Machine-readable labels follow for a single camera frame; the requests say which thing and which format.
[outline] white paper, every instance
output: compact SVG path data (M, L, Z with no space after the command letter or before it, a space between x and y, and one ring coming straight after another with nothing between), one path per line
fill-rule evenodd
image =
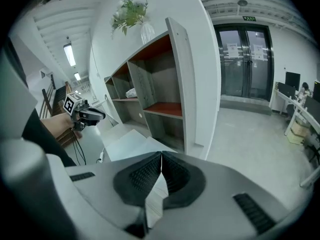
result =
M264 50L262 45L254 44L253 51L255 60L264 61Z
M227 43L229 58L239 58L238 45L237 43Z

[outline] black vent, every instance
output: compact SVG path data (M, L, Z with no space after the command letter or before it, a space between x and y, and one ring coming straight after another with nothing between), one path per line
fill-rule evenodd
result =
M132 186L140 192L145 193L147 197L159 178L160 168L161 157L158 156L141 168L130 173L129 178Z
M84 180L93 176L96 176L96 175L94 175L92 172L86 172L86 173L81 173L77 175L72 175L70 176L70 178L73 182L76 182L76 181Z
M169 195L182 189L190 180L190 172L168 156L162 156L162 174Z
M119 171L113 188L127 205L145 207L145 200L161 173L161 152Z
M237 194L233 199L240 206L259 235L276 224L247 193Z

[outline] double door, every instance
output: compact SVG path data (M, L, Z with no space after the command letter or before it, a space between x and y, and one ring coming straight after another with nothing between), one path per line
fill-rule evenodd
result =
M273 58L267 27L216 25L221 94L270 100Z

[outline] fluorescent light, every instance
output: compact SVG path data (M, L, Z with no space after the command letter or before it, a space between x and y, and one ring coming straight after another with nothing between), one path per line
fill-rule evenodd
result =
M75 73L74 74L75 79L77 79L78 81L81 80L79 73Z
M72 51L71 43L64 45L63 49L65 52L66 58L69 61L70 66L72 67L72 66L76 65L76 61L75 61L74 53Z

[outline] black sleeve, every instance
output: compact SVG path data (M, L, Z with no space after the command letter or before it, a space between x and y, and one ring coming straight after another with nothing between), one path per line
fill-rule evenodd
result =
M10 39L7 40L3 48L13 68L15 69L17 74L20 76L24 84L28 87L27 81L26 81L26 75L24 73L19 57ZM74 161L68 156L66 151L58 143L55 137L48 131L48 129L40 121L40 118L38 116L36 109L33 110L31 116L29 117L25 125L24 131L22 133L22 137L25 140L28 140L30 142L33 142L39 145L44 150L45 153L53 154L60 157L65 167L76 166Z
M74 161L68 156L59 142L40 121L36 110L33 110L31 116L29 117L22 137L25 140L38 144L45 153L54 154L60 157L65 167L76 166Z

